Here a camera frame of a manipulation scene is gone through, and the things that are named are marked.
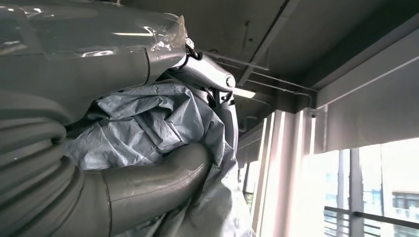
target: window frame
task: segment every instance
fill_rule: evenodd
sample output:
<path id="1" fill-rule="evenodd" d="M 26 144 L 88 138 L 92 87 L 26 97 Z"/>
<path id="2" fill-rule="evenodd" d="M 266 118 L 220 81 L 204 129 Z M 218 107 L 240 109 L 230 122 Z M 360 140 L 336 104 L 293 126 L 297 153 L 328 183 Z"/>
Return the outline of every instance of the window frame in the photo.
<path id="1" fill-rule="evenodd" d="M 375 215 L 363 212 L 364 210 L 364 201 L 363 201 L 363 185 L 362 185 L 362 172 L 361 172 L 361 163 L 359 158 L 359 148 L 350 149 L 350 171 L 349 171 L 349 209 L 343 208 L 343 199 L 344 193 L 341 183 L 343 183 L 343 151 L 339 151 L 339 167 L 338 167 L 338 192 L 336 196 L 337 208 L 325 206 L 325 211 L 332 211 L 336 213 L 336 236 L 342 237 L 341 228 L 343 228 L 343 215 L 349 215 L 349 237 L 362 237 L 364 236 L 365 231 L 364 227 L 372 227 L 364 223 L 364 220 L 373 220 L 382 223 L 388 223 L 395 226 L 407 227 L 419 230 L 419 223 L 410 222 L 406 220 L 395 219 L 385 216 L 385 211 L 382 209 L 383 215 Z M 385 184 L 381 183 L 381 204 L 384 208 L 383 192 Z M 407 198 L 404 199 L 404 204 L 407 205 Z M 367 233 L 368 236 L 380 237 L 380 235 L 375 235 L 372 233 Z"/>

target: glass pane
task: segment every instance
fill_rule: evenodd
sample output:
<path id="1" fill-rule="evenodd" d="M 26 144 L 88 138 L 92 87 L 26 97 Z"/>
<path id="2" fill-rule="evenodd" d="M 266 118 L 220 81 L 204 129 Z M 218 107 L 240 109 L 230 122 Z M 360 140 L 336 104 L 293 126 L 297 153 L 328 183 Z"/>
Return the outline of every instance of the glass pane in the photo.
<path id="1" fill-rule="evenodd" d="M 419 237 L 419 230 L 364 219 L 365 237 Z"/>
<path id="2" fill-rule="evenodd" d="M 349 209 L 349 150 L 319 155 L 325 170 L 325 206 Z"/>
<path id="3" fill-rule="evenodd" d="M 364 212 L 382 215 L 381 145 L 361 147 Z"/>
<path id="4" fill-rule="evenodd" d="M 419 223 L 419 139 L 383 144 L 382 162 L 384 215 Z"/>
<path id="5" fill-rule="evenodd" d="M 333 211 L 324 211 L 325 236 L 349 237 L 349 216 Z"/>

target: gray machine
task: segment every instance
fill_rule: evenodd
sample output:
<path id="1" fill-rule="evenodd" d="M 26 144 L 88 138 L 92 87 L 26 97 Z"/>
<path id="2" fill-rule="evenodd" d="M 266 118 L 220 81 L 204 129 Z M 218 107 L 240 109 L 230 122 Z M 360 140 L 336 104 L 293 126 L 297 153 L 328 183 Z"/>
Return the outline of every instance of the gray machine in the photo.
<path id="1" fill-rule="evenodd" d="M 182 17 L 2 0 L 0 34 L 0 236 L 113 236 L 191 197 L 212 163 L 200 144 L 148 167 L 81 171 L 63 156 L 64 126 L 92 101 L 163 72 L 208 93 L 237 148 L 235 79 L 195 51 Z"/>

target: gray pipe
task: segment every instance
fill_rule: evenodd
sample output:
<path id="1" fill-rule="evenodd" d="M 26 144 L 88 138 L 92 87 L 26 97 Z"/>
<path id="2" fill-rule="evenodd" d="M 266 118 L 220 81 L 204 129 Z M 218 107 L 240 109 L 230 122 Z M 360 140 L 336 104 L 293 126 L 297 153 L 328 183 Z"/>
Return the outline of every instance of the gray pipe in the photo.
<path id="1" fill-rule="evenodd" d="M 83 172 L 62 157 L 65 134 L 47 119 L 0 120 L 0 236 L 113 236 L 185 203 L 211 163 L 191 144 L 156 166 Z"/>

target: ceiling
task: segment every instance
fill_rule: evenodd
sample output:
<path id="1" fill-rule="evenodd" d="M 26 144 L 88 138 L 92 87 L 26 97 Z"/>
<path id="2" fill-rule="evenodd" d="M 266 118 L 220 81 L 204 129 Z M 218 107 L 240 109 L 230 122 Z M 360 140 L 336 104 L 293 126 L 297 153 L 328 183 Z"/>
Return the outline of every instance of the ceiling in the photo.
<path id="1" fill-rule="evenodd" d="M 121 3 L 183 15 L 188 35 L 198 49 L 243 62 L 250 62 L 257 50 L 263 48 L 262 44 L 268 42 L 264 39 L 269 39 L 267 35 L 274 36 L 267 52 L 262 51 L 263 57 L 254 62 L 269 70 L 253 70 L 315 89 L 373 56 L 358 55 L 419 12 L 417 0 L 121 0 Z M 269 34 L 277 20 L 281 21 L 281 27 L 275 34 Z M 356 57 L 359 58 L 356 62 L 352 60 L 350 66 L 344 67 Z M 307 106 L 307 96 L 272 87 L 304 92 L 315 101 L 313 91 L 255 74 L 243 78 L 245 65 L 215 60 L 223 63 L 237 81 L 244 79 L 243 89 L 256 92 L 254 100 L 236 99 L 242 130 L 259 124 L 274 109 L 295 113 L 301 106 Z"/>

